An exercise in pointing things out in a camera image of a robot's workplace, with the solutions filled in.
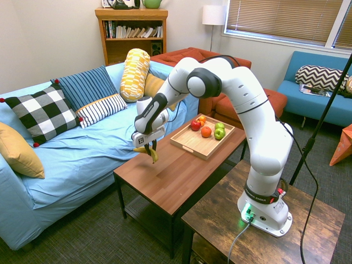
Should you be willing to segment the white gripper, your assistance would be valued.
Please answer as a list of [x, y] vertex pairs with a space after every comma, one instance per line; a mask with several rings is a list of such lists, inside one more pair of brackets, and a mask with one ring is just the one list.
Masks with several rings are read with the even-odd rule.
[[131, 139], [133, 141], [134, 147], [141, 147], [145, 145], [145, 150], [147, 154], [150, 156], [150, 146], [149, 143], [152, 142], [152, 149], [156, 151], [157, 149], [157, 139], [163, 137], [165, 135], [165, 127], [161, 125], [155, 131], [151, 132], [150, 134], [142, 134], [140, 132], [135, 132], [132, 134]]

